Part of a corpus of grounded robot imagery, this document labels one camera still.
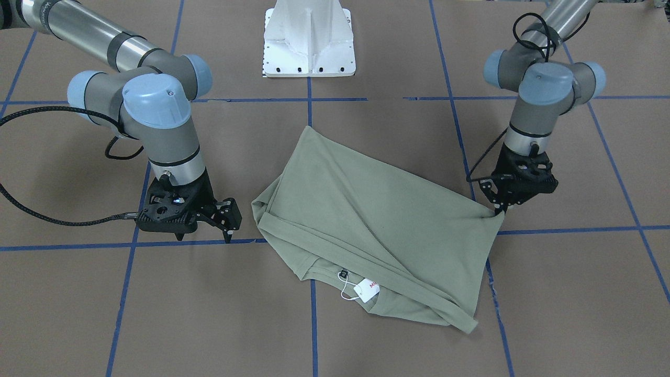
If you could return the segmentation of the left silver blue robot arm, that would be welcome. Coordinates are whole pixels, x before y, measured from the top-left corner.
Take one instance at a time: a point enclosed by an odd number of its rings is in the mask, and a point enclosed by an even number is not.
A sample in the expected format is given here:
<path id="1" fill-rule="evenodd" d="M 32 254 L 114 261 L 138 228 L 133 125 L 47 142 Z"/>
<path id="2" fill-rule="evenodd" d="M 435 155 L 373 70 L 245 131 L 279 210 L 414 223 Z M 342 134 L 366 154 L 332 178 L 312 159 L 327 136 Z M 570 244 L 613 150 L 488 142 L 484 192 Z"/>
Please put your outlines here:
<path id="1" fill-rule="evenodd" d="M 555 191 L 558 181 L 546 154 L 560 115 L 588 103 L 606 86 L 606 74 L 596 62 L 551 60 L 559 48 L 588 21 L 596 1 L 553 1 L 531 18 L 524 31 L 512 27 L 514 45 L 497 50 L 484 65 L 489 84 L 517 93 L 509 126 L 493 172 L 477 179 L 496 213 L 521 205 L 538 194 Z"/>

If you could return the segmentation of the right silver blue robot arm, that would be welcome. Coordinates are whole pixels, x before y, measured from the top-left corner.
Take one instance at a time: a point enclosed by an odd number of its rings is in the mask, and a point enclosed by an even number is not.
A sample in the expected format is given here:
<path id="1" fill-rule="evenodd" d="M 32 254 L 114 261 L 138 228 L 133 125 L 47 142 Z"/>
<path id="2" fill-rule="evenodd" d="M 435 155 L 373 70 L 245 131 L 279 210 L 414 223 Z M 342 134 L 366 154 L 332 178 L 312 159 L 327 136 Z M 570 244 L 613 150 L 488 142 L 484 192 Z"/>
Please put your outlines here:
<path id="1" fill-rule="evenodd" d="M 203 58 L 177 57 L 141 35 L 96 14 L 78 1 L 2 1 L 2 29 L 30 28 L 55 36 L 114 69 L 113 74 L 83 71 L 69 83 L 68 106 L 41 106 L 2 118 L 2 124 L 29 114 L 72 112 L 116 139 L 136 139 L 146 153 L 154 179 L 140 210 L 82 222 L 58 220 L 27 208 L 5 187 L 2 195 L 24 213 L 70 227 L 132 220 L 142 231 L 194 233 L 199 223 L 220 229 L 225 242 L 241 227 L 234 198 L 219 201 L 192 119 L 191 102 L 213 85 Z"/>

